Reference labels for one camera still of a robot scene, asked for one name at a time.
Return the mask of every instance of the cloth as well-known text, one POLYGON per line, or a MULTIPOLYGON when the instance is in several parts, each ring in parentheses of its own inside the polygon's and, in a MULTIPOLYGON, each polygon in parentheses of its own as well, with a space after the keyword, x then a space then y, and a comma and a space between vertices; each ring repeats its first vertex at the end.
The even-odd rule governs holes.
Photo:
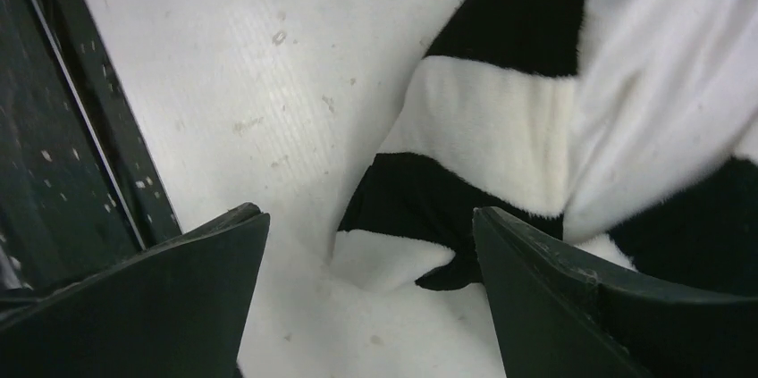
POLYGON ((342 218, 359 287, 481 281, 498 206, 618 265, 758 293, 758 0, 465 0, 342 218))

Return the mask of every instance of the towel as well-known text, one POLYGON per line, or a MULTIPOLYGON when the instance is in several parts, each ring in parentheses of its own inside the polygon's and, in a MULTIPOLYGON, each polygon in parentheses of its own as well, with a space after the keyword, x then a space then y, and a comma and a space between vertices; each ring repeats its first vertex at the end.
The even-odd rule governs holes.
POLYGON ((617 265, 756 293, 756 67, 758 0, 464 0, 331 270, 377 292, 481 282, 472 216, 497 206, 617 265))

